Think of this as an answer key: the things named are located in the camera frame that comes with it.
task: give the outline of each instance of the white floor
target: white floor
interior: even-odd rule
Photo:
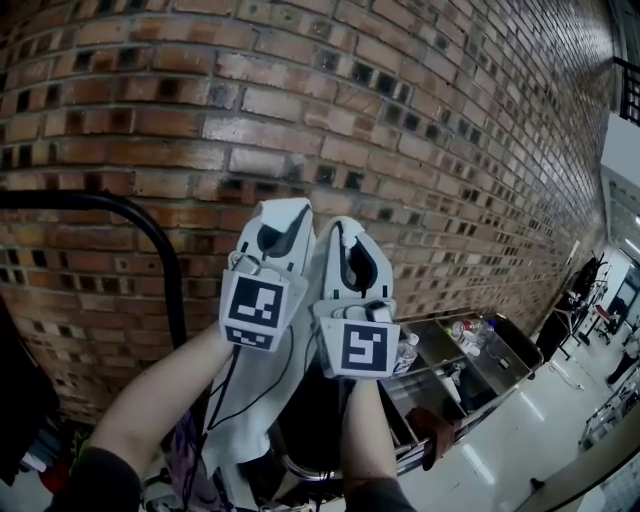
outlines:
[[[418,512],[515,510],[531,493],[530,478],[544,480],[577,455],[587,417],[611,395],[604,379],[622,357],[620,337],[605,346],[594,332],[589,347],[568,343],[571,360],[558,351],[431,471],[400,477],[411,504]],[[344,501],[322,510],[342,511]]]

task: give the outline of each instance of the sleeve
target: sleeve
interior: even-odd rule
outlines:
[[[137,512],[140,490],[140,479],[129,464],[107,450],[88,448],[47,511]]]
[[[355,487],[347,496],[346,512],[415,512],[397,480],[372,479]]]

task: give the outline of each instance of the plastic bottle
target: plastic bottle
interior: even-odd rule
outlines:
[[[483,347],[485,343],[491,343],[495,336],[494,329],[496,327],[495,320],[489,320],[486,323],[482,323],[478,329],[475,330],[475,335],[478,338],[478,346]]]
[[[409,333],[407,338],[398,343],[398,357],[393,368],[394,375],[406,372],[418,357],[418,345],[420,338],[417,334]]]

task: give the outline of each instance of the black cable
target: black cable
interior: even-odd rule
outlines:
[[[289,330],[291,332],[291,346],[289,348],[289,357],[287,358],[287,363],[285,364],[284,369],[282,370],[282,373],[280,374],[280,377],[278,377],[278,380],[276,380],[271,386],[269,386],[266,391],[264,391],[262,394],[258,395],[258,397],[255,400],[253,400],[249,405],[247,405],[243,409],[239,410],[238,412],[236,412],[234,414],[231,414],[230,416],[227,416],[226,418],[222,418],[218,423],[213,425],[213,427],[208,428],[207,429],[207,433],[211,432],[214,428],[216,428],[221,423],[224,423],[227,420],[235,418],[236,416],[240,416],[243,412],[247,411],[250,407],[255,405],[258,402],[258,400],[263,398],[266,394],[271,392],[278,384],[280,384],[280,382],[284,378],[285,374],[287,373],[287,370],[289,369],[289,364],[291,363],[291,359],[293,357],[293,347],[294,347],[293,327],[289,326]]]
[[[222,382],[216,389],[214,389],[211,393],[209,393],[209,398],[211,398],[213,395],[215,395],[218,391],[220,391],[220,389],[222,388],[222,386],[224,386],[224,382]]]
[[[227,389],[229,387],[229,382],[231,381],[231,377],[233,376],[233,371],[236,368],[236,363],[238,362],[238,357],[240,356],[240,345],[235,345],[233,347],[233,354],[231,356],[231,366],[229,367],[229,371],[227,372],[227,376],[220,386],[218,386],[213,392],[209,395],[210,397],[218,391],[218,389],[222,388],[222,392],[220,393],[220,398],[218,399],[218,403],[216,404],[216,408],[211,415],[211,420],[209,420],[209,425],[213,423],[216,419],[216,416],[220,412],[220,408],[222,407],[222,402],[224,400],[224,396],[227,393]],[[204,443],[207,440],[207,434],[198,435],[198,439],[196,441],[196,450],[195,450],[195,459],[193,461],[192,466],[187,471],[187,474],[184,477],[184,485],[182,488],[182,505],[184,510],[186,511],[189,507],[189,498],[191,498],[191,491],[193,490],[193,482],[196,477],[196,473],[198,470],[198,461],[200,460],[200,456],[202,455],[202,450],[204,448]]]
[[[311,342],[315,336],[315,332],[311,332],[311,336],[309,337],[309,341],[307,341],[307,346],[304,349],[304,371],[307,371],[307,357],[309,356],[309,347],[311,346]]]

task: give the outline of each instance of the railing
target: railing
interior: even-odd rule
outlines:
[[[640,66],[618,57],[613,62],[622,67],[620,117],[640,126]]]

